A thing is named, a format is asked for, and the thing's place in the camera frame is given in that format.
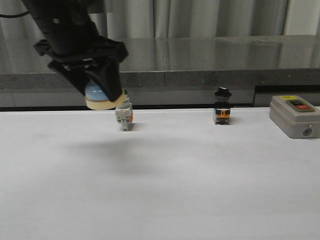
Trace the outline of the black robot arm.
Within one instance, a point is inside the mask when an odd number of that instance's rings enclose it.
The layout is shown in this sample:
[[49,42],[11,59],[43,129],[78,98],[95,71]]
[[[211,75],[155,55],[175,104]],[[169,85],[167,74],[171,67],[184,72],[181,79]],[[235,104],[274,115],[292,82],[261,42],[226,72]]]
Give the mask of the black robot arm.
[[25,0],[44,39],[34,45],[52,61],[48,67],[68,80],[82,95],[90,81],[111,102],[122,94],[119,64],[128,56],[123,42],[101,36],[87,7],[90,0]]

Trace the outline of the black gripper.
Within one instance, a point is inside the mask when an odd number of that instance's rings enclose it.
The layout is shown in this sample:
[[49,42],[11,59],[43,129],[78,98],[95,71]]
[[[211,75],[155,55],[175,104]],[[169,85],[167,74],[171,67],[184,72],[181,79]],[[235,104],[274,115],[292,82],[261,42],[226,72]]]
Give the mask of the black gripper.
[[[53,61],[48,64],[48,68],[68,80],[83,96],[86,95],[85,89],[89,82],[98,85],[112,102],[122,94],[118,63],[128,56],[124,42],[99,36],[83,50],[76,53],[58,54],[54,52],[48,41],[43,39],[37,42],[34,48],[40,56],[47,55],[52,58]],[[65,68],[64,65],[100,58],[108,59],[99,61],[97,65],[91,65],[86,70],[81,67]]]

